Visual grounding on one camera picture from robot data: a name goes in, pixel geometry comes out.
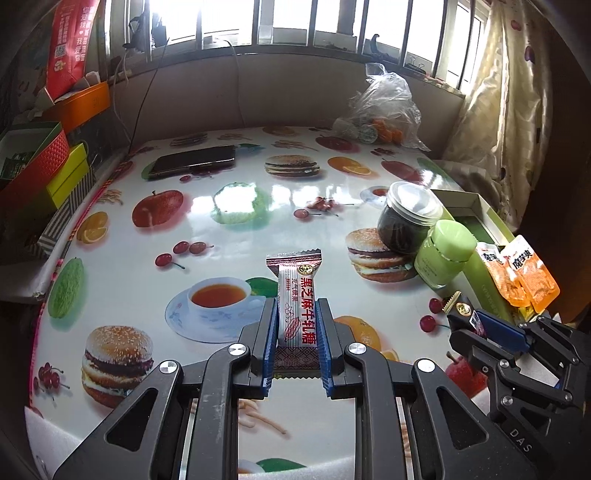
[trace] jar lid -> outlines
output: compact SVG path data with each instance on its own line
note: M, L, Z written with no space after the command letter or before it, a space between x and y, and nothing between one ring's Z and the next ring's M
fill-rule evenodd
M409 181L391 184L386 199L390 208L416 225L435 225L443 215L443 205L437 196L428 188Z
M444 257L456 262L468 261L476 248L474 235L454 220L439 220L433 228L431 240Z

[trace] orange box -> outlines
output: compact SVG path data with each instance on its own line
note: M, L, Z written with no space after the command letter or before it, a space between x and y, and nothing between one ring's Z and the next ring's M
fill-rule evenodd
M95 115L107 110L110 105L109 86L107 82L100 82L57 102L43 112L41 119L61 122L64 133L67 135Z

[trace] glass jar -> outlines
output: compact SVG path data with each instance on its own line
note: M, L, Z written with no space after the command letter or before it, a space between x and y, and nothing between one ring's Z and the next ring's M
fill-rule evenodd
M390 250L414 255L442 214L443 205L431 190L396 181L388 189L378 220L379 237Z

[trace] plastic bag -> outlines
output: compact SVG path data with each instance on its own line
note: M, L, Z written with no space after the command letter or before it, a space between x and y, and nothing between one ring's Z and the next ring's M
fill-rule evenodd
M421 112L413 102L408 83L381 63L366 63L368 89L351 100L351 110L337 118L333 131L362 143L394 143L409 148L429 148L418 139Z
M560 288L552 277L544 262L521 235L507 245L501 255L509 261L509 265L517 273L536 313L542 313L560 294Z
M476 252L486 265L488 273L495 282L496 289L514 307L527 307L530 301L519 282L517 274L509 266L507 259L499 253L496 245L484 242L476 244Z

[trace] white wall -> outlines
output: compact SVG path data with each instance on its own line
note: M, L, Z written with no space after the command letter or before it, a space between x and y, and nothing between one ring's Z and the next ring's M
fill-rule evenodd
M361 63L297 54L238 57L240 102L246 126L330 126L366 88ZM116 86L116 106L130 134L154 71ZM419 137L441 156L463 99L415 78L407 78L422 113ZM193 60L159 69L136 133L135 145L197 131L242 126L235 59Z

